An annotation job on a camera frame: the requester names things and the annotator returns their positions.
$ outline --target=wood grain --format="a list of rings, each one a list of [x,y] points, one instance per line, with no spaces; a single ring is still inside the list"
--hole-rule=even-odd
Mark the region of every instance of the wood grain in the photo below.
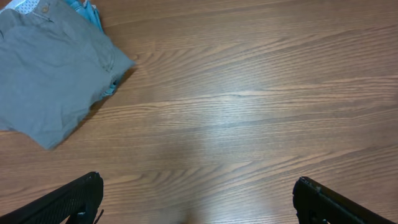
[[[398,222],[398,2],[93,1],[137,62],[63,144],[0,132],[0,214],[96,170],[100,223],[298,223],[309,176]]]

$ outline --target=shirt button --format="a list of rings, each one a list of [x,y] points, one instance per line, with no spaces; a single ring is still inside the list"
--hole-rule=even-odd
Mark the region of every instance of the shirt button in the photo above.
[[[48,11],[49,11],[49,7],[48,7],[48,6],[44,6],[44,7],[42,8],[42,12],[46,13],[46,12],[48,12]]]

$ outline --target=gray cloth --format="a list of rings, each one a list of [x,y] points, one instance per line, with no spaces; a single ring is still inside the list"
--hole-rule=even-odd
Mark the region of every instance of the gray cloth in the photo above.
[[[0,128],[46,149],[63,141],[133,65],[62,0],[41,0],[27,15],[0,13],[0,58]]]

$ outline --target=folded gray shirt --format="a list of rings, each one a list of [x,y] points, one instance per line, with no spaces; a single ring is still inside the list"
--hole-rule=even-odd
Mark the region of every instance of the folded gray shirt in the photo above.
[[[46,149],[133,66],[63,0],[40,0],[26,15],[0,13],[0,58],[0,129],[25,133]]]

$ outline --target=white patterned fabric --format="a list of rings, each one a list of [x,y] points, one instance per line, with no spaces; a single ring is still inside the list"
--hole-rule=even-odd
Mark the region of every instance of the white patterned fabric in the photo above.
[[[5,9],[13,9],[21,14],[28,14],[33,11],[40,0],[12,0],[0,13]]]

